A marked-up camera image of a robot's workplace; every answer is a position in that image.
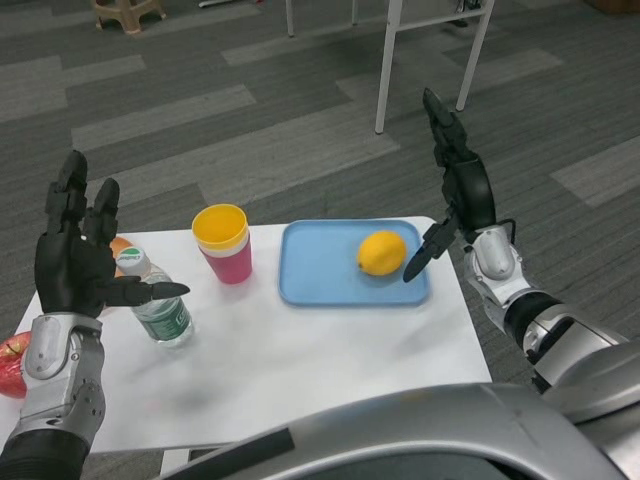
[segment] green bottle label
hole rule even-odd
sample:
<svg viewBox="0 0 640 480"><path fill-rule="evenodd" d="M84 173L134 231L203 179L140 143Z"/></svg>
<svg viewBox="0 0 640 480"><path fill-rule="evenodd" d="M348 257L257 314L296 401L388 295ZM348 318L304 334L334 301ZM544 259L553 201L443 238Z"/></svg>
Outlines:
<svg viewBox="0 0 640 480"><path fill-rule="evenodd" d="M145 320L140 323L151 338L166 342L182 335L191 323L191 315L182 300L178 300L175 307L168 312L153 320Z"/></svg>

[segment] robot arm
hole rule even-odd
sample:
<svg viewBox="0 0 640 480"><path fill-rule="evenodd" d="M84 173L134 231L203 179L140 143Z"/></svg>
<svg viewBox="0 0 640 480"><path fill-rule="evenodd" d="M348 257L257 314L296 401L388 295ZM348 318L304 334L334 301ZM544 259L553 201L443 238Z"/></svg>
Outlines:
<svg viewBox="0 0 640 480"><path fill-rule="evenodd" d="M405 281L415 277L431 258L438 258L460 230L465 241L466 280L482 297L489 319L534 365L534 382L542 391L556 385L592 353L626 342L527 280L522 257L513 245L515 222L496 221L489 178L480 157L467 148L458 118L428 89L423 103L436 141L436 161L445 169L442 192L449 209L447 219L424 235L423 247L407 265ZM512 224L511 235L505 228L508 223Z"/></svg>
<svg viewBox="0 0 640 480"><path fill-rule="evenodd" d="M114 279L109 244L117 229L119 187L107 180L94 206L86 208L86 180L87 161L72 152L49 188L49 222L35 260L44 314L33 321L23 357L27 397L0 455L2 480L80 478L105 414L100 312L105 305L141 305L189 291L174 283L148 285L139 277Z"/></svg>

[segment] yellow lemon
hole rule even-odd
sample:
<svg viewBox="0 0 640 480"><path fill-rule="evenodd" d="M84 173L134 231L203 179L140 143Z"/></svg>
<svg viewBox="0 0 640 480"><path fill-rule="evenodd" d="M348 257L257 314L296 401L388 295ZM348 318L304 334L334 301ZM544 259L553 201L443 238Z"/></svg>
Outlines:
<svg viewBox="0 0 640 480"><path fill-rule="evenodd" d="M407 256L407 246L395 232L381 231L369 235L358 250L358 266L369 275L395 272Z"/></svg>

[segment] bottle cap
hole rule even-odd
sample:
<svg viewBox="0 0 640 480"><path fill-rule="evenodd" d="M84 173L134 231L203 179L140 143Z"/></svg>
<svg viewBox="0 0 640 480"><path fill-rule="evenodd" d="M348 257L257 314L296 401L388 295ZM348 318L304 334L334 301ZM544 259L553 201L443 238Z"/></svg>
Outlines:
<svg viewBox="0 0 640 480"><path fill-rule="evenodd" d="M151 261L138 247L127 247L116 258L116 265L125 275L144 277L151 270Z"/></svg>

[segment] apple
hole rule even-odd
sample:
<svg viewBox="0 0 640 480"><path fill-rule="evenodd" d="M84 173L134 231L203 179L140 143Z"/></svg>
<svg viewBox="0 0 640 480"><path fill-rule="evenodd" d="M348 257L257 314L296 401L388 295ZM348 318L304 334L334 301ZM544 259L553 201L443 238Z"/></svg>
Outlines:
<svg viewBox="0 0 640 480"><path fill-rule="evenodd" d="M20 362L30 341L31 332L24 332L0 344L0 394L12 398L24 398L27 395Z"/></svg>

